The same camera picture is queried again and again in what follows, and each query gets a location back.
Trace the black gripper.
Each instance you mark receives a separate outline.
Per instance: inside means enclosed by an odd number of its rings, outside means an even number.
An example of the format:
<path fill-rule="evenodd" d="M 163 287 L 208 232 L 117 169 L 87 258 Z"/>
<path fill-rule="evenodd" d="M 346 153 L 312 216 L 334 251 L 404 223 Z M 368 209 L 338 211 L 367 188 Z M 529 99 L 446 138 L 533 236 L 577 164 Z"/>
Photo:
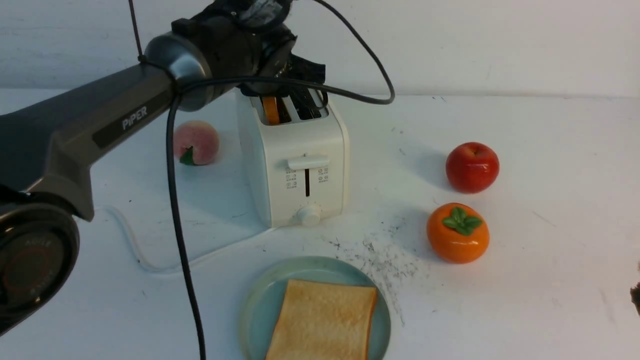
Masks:
<path fill-rule="evenodd" d="M 192 43 L 206 64 L 205 79 L 245 76 L 324 84 L 326 66 L 293 54 L 297 37 L 286 27 L 290 0 L 215 0 L 171 33 Z"/>

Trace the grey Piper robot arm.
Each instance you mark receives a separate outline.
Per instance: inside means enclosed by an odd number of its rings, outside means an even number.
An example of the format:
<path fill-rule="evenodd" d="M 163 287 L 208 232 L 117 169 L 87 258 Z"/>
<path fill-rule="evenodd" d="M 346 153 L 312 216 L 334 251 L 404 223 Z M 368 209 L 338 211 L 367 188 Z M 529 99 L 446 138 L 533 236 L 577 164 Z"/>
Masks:
<path fill-rule="evenodd" d="M 91 221 L 90 169 L 167 111 L 243 85 L 279 90 L 297 37 L 290 0 L 215 0 L 153 38 L 137 64 L 1 116 L 1 333 L 60 291 Z"/>

